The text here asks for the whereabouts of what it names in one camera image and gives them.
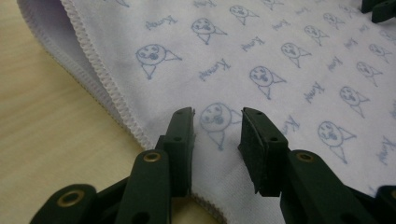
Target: black plastic clip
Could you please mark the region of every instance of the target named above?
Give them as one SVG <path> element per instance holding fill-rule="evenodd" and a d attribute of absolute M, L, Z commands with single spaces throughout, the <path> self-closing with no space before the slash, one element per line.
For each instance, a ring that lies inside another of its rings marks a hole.
<path fill-rule="evenodd" d="M 288 140 L 261 111 L 242 110 L 241 143 L 238 147 L 256 193 L 264 197 L 280 194 Z"/>
<path fill-rule="evenodd" d="M 378 223 L 315 153 L 289 153 L 285 176 L 280 208 L 286 223 Z"/>
<path fill-rule="evenodd" d="M 171 198 L 191 192 L 193 115 L 190 107 L 175 112 L 166 135 L 137 156 L 130 176 L 99 193 L 90 185 L 60 189 L 31 223 L 171 223 Z"/>
<path fill-rule="evenodd" d="M 373 11 L 372 22 L 378 23 L 396 17 L 396 0 L 362 0 L 361 12 Z"/>

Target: folded fabric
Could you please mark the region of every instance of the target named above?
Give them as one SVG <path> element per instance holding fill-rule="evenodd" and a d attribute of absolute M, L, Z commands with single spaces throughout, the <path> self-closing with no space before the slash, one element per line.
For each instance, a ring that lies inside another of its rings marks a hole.
<path fill-rule="evenodd" d="M 284 222 L 237 150 L 245 106 L 346 185 L 374 195 L 396 184 L 396 20 L 371 23 L 361 1 L 19 4 L 44 48 L 144 148 L 174 111 L 195 108 L 192 191 L 220 221 Z"/>

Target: dark green plastic part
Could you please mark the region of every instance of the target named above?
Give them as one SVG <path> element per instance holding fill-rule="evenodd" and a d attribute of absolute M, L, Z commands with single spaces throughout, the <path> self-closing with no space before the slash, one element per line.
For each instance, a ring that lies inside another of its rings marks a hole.
<path fill-rule="evenodd" d="M 289 184 L 281 199 L 286 223 L 377 223 L 315 153 L 293 150 L 286 174 Z"/>
<path fill-rule="evenodd" d="M 385 2 L 387 0 L 362 0 L 361 1 L 361 12 L 367 13 L 373 11 L 375 5 Z"/>
<path fill-rule="evenodd" d="M 388 0 L 373 7 L 372 22 L 387 21 L 396 16 L 396 0 Z"/>
<path fill-rule="evenodd" d="M 288 140 L 261 111 L 242 110 L 242 154 L 256 193 L 278 197 L 286 163 Z"/>
<path fill-rule="evenodd" d="M 70 185 L 58 190 L 35 214 L 31 224 L 83 224 L 92 218 L 96 190 L 90 185 Z"/>
<path fill-rule="evenodd" d="M 374 208 L 381 223 L 396 223 L 396 186 L 382 186 L 375 195 Z"/>
<path fill-rule="evenodd" d="M 160 137 L 156 146 L 169 156 L 172 197 L 186 197 L 191 192 L 191 161 L 195 140 L 193 116 L 191 107 L 176 111 L 166 135 Z"/>
<path fill-rule="evenodd" d="M 116 224 L 170 223 L 169 158 L 163 150 L 140 153 L 120 202 Z"/>

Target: wooden surface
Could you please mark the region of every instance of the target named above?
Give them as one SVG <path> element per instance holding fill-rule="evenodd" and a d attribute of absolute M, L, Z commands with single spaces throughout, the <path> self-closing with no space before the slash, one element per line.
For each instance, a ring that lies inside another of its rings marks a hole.
<path fill-rule="evenodd" d="M 108 187 L 141 150 L 0 1 L 0 223 L 30 222 L 67 185 Z M 191 199 L 173 208 L 173 223 L 217 223 Z"/>

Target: blue ink drawing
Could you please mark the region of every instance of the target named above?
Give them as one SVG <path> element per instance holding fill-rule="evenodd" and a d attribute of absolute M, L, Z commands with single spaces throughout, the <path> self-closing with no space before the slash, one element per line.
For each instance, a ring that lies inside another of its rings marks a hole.
<path fill-rule="evenodd" d="M 207 0 L 207 1 L 194 1 L 194 5 L 196 7 L 216 7 L 217 5 L 212 2 L 212 0 Z"/>
<path fill-rule="evenodd" d="M 129 7 L 129 5 L 125 3 L 125 0 L 116 0 L 116 2 L 120 5 L 122 5 L 123 7 Z"/>
<path fill-rule="evenodd" d="M 390 111 L 390 114 L 394 119 L 396 119 L 396 101 L 393 102 L 393 110 Z"/>
<path fill-rule="evenodd" d="M 348 41 L 344 44 L 347 49 L 352 49 L 354 46 L 358 46 L 358 42 L 354 40 L 352 37 L 348 39 Z"/>
<path fill-rule="evenodd" d="M 333 71 L 335 66 L 337 65 L 341 65 L 343 64 L 343 62 L 341 62 L 341 60 L 339 60 L 336 56 L 334 56 L 334 58 L 332 59 L 332 63 L 327 65 L 327 68 L 329 69 L 329 71 Z"/>
<path fill-rule="evenodd" d="M 321 38 L 323 37 L 329 37 L 325 33 L 323 33 L 321 30 L 319 30 L 317 27 L 312 26 L 312 25 L 307 25 L 304 28 L 305 33 L 311 36 L 313 40 L 315 40 L 320 46 L 321 46 Z"/>
<path fill-rule="evenodd" d="M 219 27 L 213 25 L 213 23 L 205 18 L 201 18 L 192 24 L 191 29 L 200 37 L 205 44 L 209 44 L 210 37 L 212 35 L 227 35 L 220 30 Z"/>
<path fill-rule="evenodd" d="M 396 45 L 396 34 L 391 33 L 390 31 L 386 30 L 381 30 L 379 32 L 384 38 L 386 38 L 388 41 L 392 42 L 394 45 Z"/>
<path fill-rule="evenodd" d="M 166 61 L 180 60 L 176 54 L 170 50 L 165 49 L 161 45 L 147 45 L 136 53 L 137 60 L 141 63 L 142 68 L 145 70 L 148 79 L 152 79 L 157 65 Z"/>
<path fill-rule="evenodd" d="M 376 87 L 378 87 L 375 82 L 375 76 L 382 75 L 382 72 L 379 72 L 378 70 L 364 62 L 359 62 L 356 67 L 362 75 L 364 75 L 369 81 L 371 81 Z"/>
<path fill-rule="evenodd" d="M 382 150 L 378 154 L 376 154 L 376 156 L 384 165 L 388 165 L 388 155 L 391 151 L 394 152 L 396 150 L 396 143 L 389 141 L 386 136 L 383 137 L 384 140 L 382 141 Z"/>
<path fill-rule="evenodd" d="M 350 87 L 343 87 L 343 89 L 340 90 L 340 96 L 355 112 L 364 118 L 363 111 L 361 110 L 361 103 L 370 101 L 370 99 L 354 91 Z"/>
<path fill-rule="evenodd" d="M 243 25 L 246 24 L 247 17 L 259 17 L 258 15 L 254 14 L 252 11 L 241 7 L 241 6 L 233 6 L 230 7 L 230 12 L 235 15 L 235 17 L 242 22 Z"/>
<path fill-rule="evenodd" d="M 392 54 L 390 51 L 388 51 L 387 49 L 384 49 L 382 47 L 379 47 L 376 44 L 371 44 L 369 46 L 370 51 L 375 54 L 376 56 L 380 57 L 382 60 L 384 60 L 385 62 L 388 62 L 388 58 L 387 55 L 388 54 Z"/>
<path fill-rule="evenodd" d="M 221 61 L 217 61 L 217 62 L 215 63 L 215 65 L 213 65 L 211 68 L 206 69 L 204 72 L 199 72 L 199 73 L 200 73 L 199 78 L 200 78 L 202 81 L 206 81 L 206 79 L 205 79 L 206 77 L 212 76 L 213 74 L 215 74 L 216 72 L 218 72 L 218 70 L 219 70 L 221 67 L 222 67 L 222 70 L 223 70 L 223 71 L 229 70 L 229 69 L 231 68 L 231 66 L 230 66 L 229 64 L 227 64 L 227 63 L 225 62 L 224 59 L 221 59 Z"/>
<path fill-rule="evenodd" d="M 271 10 L 274 10 L 274 5 L 284 5 L 278 0 L 262 0 L 262 2 Z"/>
<path fill-rule="evenodd" d="M 307 7 L 302 7 L 301 9 L 299 9 L 299 10 L 296 10 L 296 11 L 294 11 L 297 15 L 301 15 L 301 14 L 303 14 L 304 12 L 311 12 L 311 10 L 309 9 L 309 8 L 307 8 Z"/>
<path fill-rule="evenodd" d="M 319 125 L 318 135 L 320 140 L 330 148 L 332 153 L 340 158 L 343 163 L 347 164 L 342 145 L 346 140 L 356 138 L 357 136 L 341 127 L 337 127 L 330 121 L 324 121 Z"/>
<path fill-rule="evenodd" d="M 272 27 L 273 27 L 274 30 L 278 31 L 280 28 L 285 27 L 285 26 L 290 26 L 290 25 L 291 24 L 288 21 L 283 19 L 278 24 L 272 25 Z"/>
<path fill-rule="evenodd" d="M 363 34 L 364 32 L 370 30 L 370 27 L 368 27 L 366 24 L 363 24 L 361 28 L 359 28 L 359 31 Z"/>
<path fill-rule="evenodd" d="M 254 46 L 256 46 L 256 44 L 263 45 L 263 44 L 265 44 L 265 42 L 262 41 L 258 36 L 256 36 L 256 38 L 252 39 L 250 41 L 250 43 L 248 43 L 246 45 L 242 45 L 242 50 L 244 50 L 245 52 L 248 52 L 248 49 L 253 48 Z"/>
<path fill-rule="evenodd" d="M 351 18 L 352 19 L 352 14 L 357 14 L 358 13 L 358 10 L 356 9 L 356 8 L 354 8 L 354 7 L 349 7 L 349 6 L 346 6 L 346 5 L 344 5 L 344 4 L 340 4 L 340 5 L 338 5 L 340 8 L 341 8 L 341 10 L 343 10 L 348 16 L 349 16 L 349 18 Z"/>
<path fill-rule="evenodd" d="M 210 139 L 223 150 L 225 130 L 242 122 L 242 116 L 222 103 L 208 106 L 201 114 L 200 123 Z"/>
<path fill-rule="evenodd" d="M 323 19 L 328 22 L 331 26 L 335 27 L 338 30 L 338 24 L 344 23 L 338 17 L 334 16 L 331 13 L 323 14 Z"/>
<path fill-rule="evenodd" d="M 312 55 L 310 52 L 292 43 L 282 45 L 281 50 L 298 68 L 300 68 L 300 57 Z"/>
<path fill-rule="evenodd" d="M 164 25 L 166 23 L 168 23 L 170 25 L 170 24 L 177 23 L 177 21 L 174 20 L 171 15 L 169 15 L 169 16 L 167 16 L 165 18 L 162 18 L 160 21 L 155 21 L 155 22 L 146 21 L 146 28 L 151 30 L 151 28 L 156 28 L 156 27 L 159 27 L 159 26 Z"/>
<path fill-rule="evenodd" d="M 300 129 L 300 124 L 297 123 L 291 115 L 289 115 L 288 120 L 285 121 L 285 124 L 282 130 L 280 131 L 282 132 L 283 135 L 286 135 L 288 134 L 289 130 L 295 133 L 299 129 Z"/>
<path fill-rule="evenodd" d="M 264 93 L 268 100 L 271 100 L 270 87 L 275 83 L 286 82 L 283 78 L 263 66 L 258 66 L 251 70 L 250 79 L 257 84 L 259 90 Z"/>
<path fill-rule="evenodd" d="M 312 90 L 309 93 L 304 93 L 305 100 L 312 104 L 312 100 L 318 94 L 322 94 L 324 92 L 324 88 L 321 87 L 317 82 L 312 86 Z"/>

